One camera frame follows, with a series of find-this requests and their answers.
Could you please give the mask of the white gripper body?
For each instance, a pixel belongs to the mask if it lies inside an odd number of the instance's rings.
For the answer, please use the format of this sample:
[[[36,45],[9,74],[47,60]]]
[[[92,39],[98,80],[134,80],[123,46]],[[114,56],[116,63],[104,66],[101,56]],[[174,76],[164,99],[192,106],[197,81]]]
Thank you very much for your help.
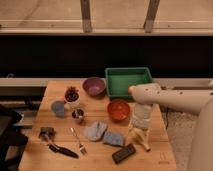
[[[150,125],[152,111],[152,105],[142,105],[136,103],[130,119],[130,124],[138,129],[148,129]]]

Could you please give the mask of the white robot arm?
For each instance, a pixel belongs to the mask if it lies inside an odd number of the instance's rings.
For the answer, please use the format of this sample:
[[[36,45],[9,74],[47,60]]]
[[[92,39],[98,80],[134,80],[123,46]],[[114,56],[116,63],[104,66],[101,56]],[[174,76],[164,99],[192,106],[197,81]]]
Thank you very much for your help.
[[[128,88],[135,101],[130,119],[134,131],[147,130],[156,104],[197,116],[187,171],[213,171],[213,90],[168,90],[157,83]]]

